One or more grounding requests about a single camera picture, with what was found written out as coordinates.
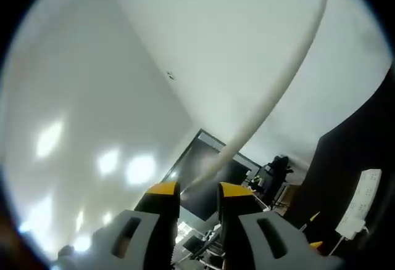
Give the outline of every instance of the white power strip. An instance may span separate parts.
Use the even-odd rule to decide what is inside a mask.
[[[365,225],[365,218],[376,196],[381,178],[381,170],[361,172],[357,189],[343,218],[336,227],[336,232],[347,239],[353,239]]]

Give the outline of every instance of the ceiling light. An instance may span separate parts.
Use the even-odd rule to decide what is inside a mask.
[[[83,235],[83,236],[79,236],[74,241],[73,246],[76,252],[84,252],[87,249],[89,249],[89,247],[91,247],[91,244],[92,244],[91,238],[87,235]]]
[[[150,156],[134,158],[127,167],[127,178],[130,184],[142,184],[155,173],[156,164]]]
[[[111,213],[106,213],[106,214],[103,216],[103,224],[104,224],[104,225],[107,225],[108,223],[110,223],[111,220],[112,220],[112,215],[111,215]]]
[[[81,229],[83,223],[84,223],[84,212],[81,210],[75,220],[75,232],[78,232]]]
[[[184,239],[184,236],[182,236],[182,235],[177,235],[177,237],[175,238],[175,243],[178,243],[178,242],[180,242],[181,240],[183,240]]]
[[[36,155],[39,158],[44,158],[48,156],[57,143],[59,142],[60,136],[62,134],[63,123],[58,121],[53,123],[50,127],[45,129],[39,136]]]
[[[188,235],[189,232],[192,231],[192,228],[189,227],[185,222],[182,222],[177,226],[178,231],[184,233],[184,235]]]
[[[39,240],[39,242],[41,245],[41,249],[44,252],[51,253],[54,251],[54,245],[52,244],[52,242],[49,241],[48,238],[44,237],[43,239]]]
[[[21,233],[34,231],[36,234],[48,229],[52,221],[52,198],[47,196],[43,201],[33,205],[30,209],[28,218],[23,222],[19,231]]]
[[[25,233],[31,230],[31,224],[28,221],[23,222],[19,228],[18,228],[20,233]]]
[[[119,150],[110,150],[98,159],[98,167],[101,174],[113,172],[118,166]]]

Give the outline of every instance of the cable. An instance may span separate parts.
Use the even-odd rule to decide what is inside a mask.
[[[365,230],[367,232],[367,234],[370,234],[369,229],[367,228],[367,226],[362,227],[363,230]]]
[[[331,256],[333,254],[333,252],[337,249],[337,247],[339,246],[339,244],[344,240],[344,236],[340,237],[338,243],[335,245],[335,247],[332,249],[332,251],[329,253],[328,256]]]

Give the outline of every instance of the black curtain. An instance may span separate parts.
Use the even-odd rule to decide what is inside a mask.
[[[395,158],[395,85],[393,68],[374,95],[353,115],[318,142],[309,172],[284,215],[301,227],[320,211],[306,230],[310,242],[323,241],[321,252],[327,254],[339,239],[335,228],[343,217],[361,171],[382,170],[380,185],[367,215],[371,236],[378,230],[394,195]],[[368,237],[359,234],[343,242],[336,254],[349,256],[362,248]]]

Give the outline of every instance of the wall outlet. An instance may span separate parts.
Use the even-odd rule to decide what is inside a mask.
[[[361,222],[369,212],[376,196],[376,191],[381,178],[381,170],[365,170],[361,172],[354,196],[336,227],[336,232],[348,239],[353,239],[360,231]]]

